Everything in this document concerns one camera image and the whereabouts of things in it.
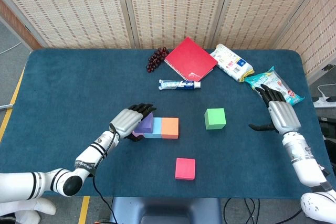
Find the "robotic hand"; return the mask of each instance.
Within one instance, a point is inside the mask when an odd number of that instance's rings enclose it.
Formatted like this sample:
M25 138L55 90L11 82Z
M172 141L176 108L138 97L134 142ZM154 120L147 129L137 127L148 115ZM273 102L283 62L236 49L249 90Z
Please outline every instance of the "robotic hand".
M256 90L268 108L272 124L249 126L255 131L275 130L283 136L282 144L300 182L312 190L312 193L303 194L301 197L303 212L314 220L335 224L336 192L325 178L329 173L316 162L305 138L298 133L301 124L293 107L279 91L263 84L261 87Z
M95 175L100 162L118 145L120 138L133 141L143 138L142 135L135 137L132 131L154 110L156 108L152 104L144 103L122 110L110 122L110 130L103 132L76 158L73 172L59 168L47 173L0 173L0 216L15 212L17 218L30 218L27 222L20 223L32 224L39 222L39 218L36 218L37 213L32 212L33 210L54 215L56 207L50 201L38 198L47 190L66 197L75 195L85 179Z

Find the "green cube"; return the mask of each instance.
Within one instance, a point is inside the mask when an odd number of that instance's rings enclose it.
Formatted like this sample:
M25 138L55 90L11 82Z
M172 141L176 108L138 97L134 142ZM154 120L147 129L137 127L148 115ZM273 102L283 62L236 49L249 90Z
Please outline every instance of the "green cube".
M205 128L207 130L219 130L226 125L223 108L207 109L204 114Z

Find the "grapes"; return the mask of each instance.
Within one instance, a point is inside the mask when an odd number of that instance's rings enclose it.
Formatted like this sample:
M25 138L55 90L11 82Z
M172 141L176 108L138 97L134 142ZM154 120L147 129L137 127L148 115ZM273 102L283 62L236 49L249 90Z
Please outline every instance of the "grapes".
M164 58L169 54L166 47L159 47L150 58L148 58L148 64L146 66L147 72L154 72L159 67Z

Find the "yellow floor stripe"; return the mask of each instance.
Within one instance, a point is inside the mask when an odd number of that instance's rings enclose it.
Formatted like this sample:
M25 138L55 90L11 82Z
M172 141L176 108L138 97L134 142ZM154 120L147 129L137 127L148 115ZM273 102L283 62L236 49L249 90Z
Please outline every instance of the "yellow floor stripe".
M86 215L89 209L89 201L90 201L90 196L83 197L82 208L80 209L80 216L79 216L78 224L85 224Z
M17 83L16 85L16 88L14 90L14 94L12 96L12 99L10 101L11 104L14 105L15 101L16 101L16 98L17 98L17 94L19 92L19 89L20 89L20 85L21 85L21 81L22 81L22 76L23 76L23 73L25 72L25 68L23 68L22 70L22 73L21 73L21 76L20 76L20 79L19 79L19 82ZM5 133L5 129L7 127L7 124L8 124L8 121L9 121L9 118L10 118L10 115L12 114L12 109L9 109L6 111L6 114L5 114L5 117L4 117L4 120L2 121L2 124L0 126L0 143L1 143L1 140L2 140L2 137L4 136L4 133Z

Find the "orange cube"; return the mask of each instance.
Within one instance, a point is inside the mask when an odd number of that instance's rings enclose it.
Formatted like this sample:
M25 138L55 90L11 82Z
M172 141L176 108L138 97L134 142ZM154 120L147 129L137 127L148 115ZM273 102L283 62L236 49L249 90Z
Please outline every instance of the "orange cube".
M168 139L177 139L179 137L179 119L178 118L162 118L161 137Z

